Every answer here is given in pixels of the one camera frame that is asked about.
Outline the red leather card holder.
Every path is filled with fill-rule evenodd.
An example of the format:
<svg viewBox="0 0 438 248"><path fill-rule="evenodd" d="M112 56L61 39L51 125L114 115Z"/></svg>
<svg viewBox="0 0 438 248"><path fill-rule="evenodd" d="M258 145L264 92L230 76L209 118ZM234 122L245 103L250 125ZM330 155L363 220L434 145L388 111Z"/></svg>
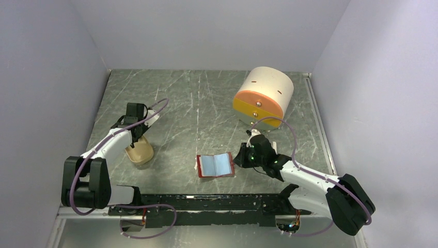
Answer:
<svg viewBox="0 0 438 248"><path fill-rule="evenodd" d="M234 163L230 152L216 155L197 155L199 178L219 178L234 175Z"/></svg>

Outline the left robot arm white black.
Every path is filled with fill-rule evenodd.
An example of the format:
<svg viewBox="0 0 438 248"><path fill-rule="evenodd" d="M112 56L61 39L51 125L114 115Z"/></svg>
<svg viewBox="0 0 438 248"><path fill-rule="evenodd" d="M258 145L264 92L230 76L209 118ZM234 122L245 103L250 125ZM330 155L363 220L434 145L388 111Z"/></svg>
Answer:
<svg viewBox="0 0 438 248"><path fill-rule="evenodd" d="M113 124L97 145L82 155L70 156L64 162L61 203L72 208L104 209L122 204L131 215L143 208L137 187L112 185L107 166L127 148L143 144L146 131L159 118L151 107L128 103L126 114Z"/></svg>

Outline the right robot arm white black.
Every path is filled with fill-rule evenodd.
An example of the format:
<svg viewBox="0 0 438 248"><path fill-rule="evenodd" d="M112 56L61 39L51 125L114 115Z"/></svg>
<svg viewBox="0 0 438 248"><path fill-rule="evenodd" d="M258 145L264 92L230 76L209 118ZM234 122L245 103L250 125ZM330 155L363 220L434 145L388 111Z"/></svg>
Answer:
<svg viewBox="0 0 438 248"><path fill-rule="evenodd" d="M242 143L233 162L241 168L260 167L269 177L287 183L278 201L285 214L296 209L319 214L350 236L371 223L376 207L354 176L339 177L304 166L277 153L262 134Z"/></svg>

